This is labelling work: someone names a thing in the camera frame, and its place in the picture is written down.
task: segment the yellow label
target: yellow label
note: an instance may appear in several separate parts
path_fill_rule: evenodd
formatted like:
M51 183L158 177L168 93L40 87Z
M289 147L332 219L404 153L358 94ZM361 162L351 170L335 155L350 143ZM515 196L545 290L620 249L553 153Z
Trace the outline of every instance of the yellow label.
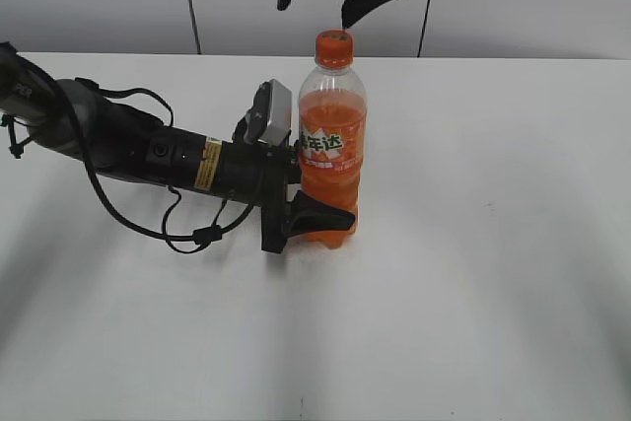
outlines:
M195 180L195 189L200 191L210 191L213 185L217 165L219 164L219 155L221 154L221 142L214 138L206 138L206 146L204 153L199 162L197 169L197 179Z

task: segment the bottle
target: bottle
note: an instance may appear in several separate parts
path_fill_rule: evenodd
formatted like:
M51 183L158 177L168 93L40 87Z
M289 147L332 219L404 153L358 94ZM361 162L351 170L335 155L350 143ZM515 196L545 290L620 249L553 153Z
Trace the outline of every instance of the bottle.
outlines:
M314 71L299 95L300 166L303 192L357 218L360 169L364 159L366 91L351 69L353 37L344 31L322 32L315 42ZM329 248L340 247L355 233L307 234Z

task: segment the white wall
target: white wall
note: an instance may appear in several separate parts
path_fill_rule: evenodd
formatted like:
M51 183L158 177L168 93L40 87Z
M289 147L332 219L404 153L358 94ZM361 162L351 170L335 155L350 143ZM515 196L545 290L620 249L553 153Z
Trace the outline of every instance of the white wall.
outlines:
M352 29L357 54L415 56L426 0L395 0ZM193 0L202 51L222 54L311 55L319 32L341 28L344 0Z
M631 58L631 0L432 0L428 56Z
M0 0L0 41L26 51L193 53L186 0Z
M343 0L193 0L207 54L312 54ZM631 58L630 0L432 0L428 56ZM360 55L413 56L425 0L396 0L352 32ZM20 49L195 51L187 0L0 0Z

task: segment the mirinda bottle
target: mirinda bottle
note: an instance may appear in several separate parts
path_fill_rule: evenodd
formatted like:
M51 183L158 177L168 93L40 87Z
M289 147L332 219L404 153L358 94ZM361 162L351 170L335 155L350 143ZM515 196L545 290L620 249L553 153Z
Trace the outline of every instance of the mirinda bottle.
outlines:
M331 30L317 36L316 67L299 97L300 165L307 195L357 217L366 91L352 63L350 34ZM357 221L350 231L314 232L307 238L337 248L356 227Z

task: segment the screw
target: screw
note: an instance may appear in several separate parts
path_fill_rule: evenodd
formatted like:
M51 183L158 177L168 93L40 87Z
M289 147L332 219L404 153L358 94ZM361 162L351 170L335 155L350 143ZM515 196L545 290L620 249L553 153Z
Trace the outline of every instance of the screw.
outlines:
M154 145L154 154L157 157L164 157L169 152L169 147L164 143L157 143Z

